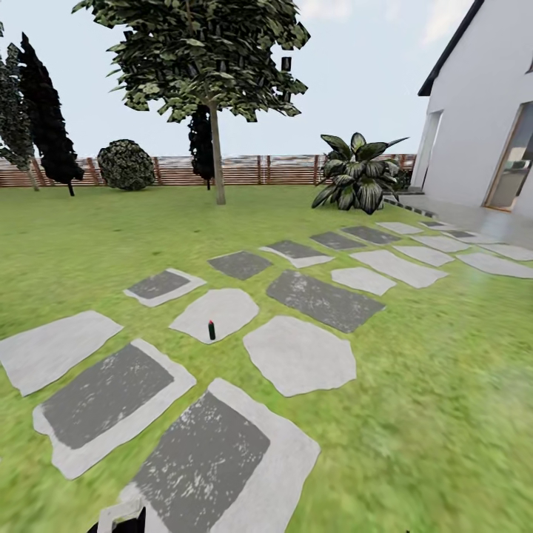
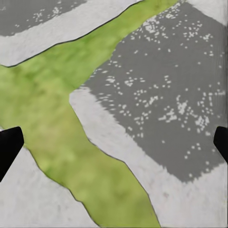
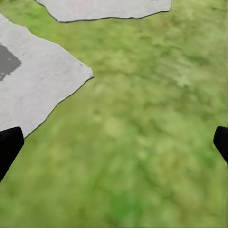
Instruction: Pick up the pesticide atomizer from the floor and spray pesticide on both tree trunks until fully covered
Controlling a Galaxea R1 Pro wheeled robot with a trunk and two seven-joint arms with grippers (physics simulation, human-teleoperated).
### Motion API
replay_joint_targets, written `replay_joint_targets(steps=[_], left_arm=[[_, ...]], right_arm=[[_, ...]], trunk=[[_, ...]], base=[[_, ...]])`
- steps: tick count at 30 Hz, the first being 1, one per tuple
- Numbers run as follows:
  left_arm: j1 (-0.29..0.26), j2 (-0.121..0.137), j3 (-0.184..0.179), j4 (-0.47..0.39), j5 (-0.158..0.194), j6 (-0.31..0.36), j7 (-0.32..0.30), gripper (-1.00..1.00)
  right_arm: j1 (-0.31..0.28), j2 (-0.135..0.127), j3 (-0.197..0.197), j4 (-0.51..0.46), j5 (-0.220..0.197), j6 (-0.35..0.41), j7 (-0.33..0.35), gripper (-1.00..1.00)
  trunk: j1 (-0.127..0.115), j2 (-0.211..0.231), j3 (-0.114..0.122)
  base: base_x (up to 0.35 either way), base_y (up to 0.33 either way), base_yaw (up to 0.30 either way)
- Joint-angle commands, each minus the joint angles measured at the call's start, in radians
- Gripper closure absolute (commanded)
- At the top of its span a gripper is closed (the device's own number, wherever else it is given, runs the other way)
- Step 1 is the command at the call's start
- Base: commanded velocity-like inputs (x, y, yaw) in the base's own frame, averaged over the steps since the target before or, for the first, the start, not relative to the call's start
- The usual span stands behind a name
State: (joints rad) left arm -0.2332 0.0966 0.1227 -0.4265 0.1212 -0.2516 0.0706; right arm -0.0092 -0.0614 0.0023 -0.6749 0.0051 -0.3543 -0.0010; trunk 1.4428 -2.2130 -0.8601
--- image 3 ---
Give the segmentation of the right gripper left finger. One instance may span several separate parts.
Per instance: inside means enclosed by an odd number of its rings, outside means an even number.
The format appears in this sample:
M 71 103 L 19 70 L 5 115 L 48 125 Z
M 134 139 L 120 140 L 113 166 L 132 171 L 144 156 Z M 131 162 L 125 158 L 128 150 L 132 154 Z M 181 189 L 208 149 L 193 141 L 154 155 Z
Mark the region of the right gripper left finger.
M 0 132 L 0 182 L 24 145 L 22 129 L 10 128 Z

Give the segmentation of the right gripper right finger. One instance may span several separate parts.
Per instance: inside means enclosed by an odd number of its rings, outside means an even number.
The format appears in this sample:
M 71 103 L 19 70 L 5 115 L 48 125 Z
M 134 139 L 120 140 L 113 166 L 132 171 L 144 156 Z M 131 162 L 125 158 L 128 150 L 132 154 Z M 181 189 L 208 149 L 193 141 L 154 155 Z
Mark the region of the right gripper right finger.
M 218 126 L 213 142 L 222 157 L 228 163 L 228 128 Z

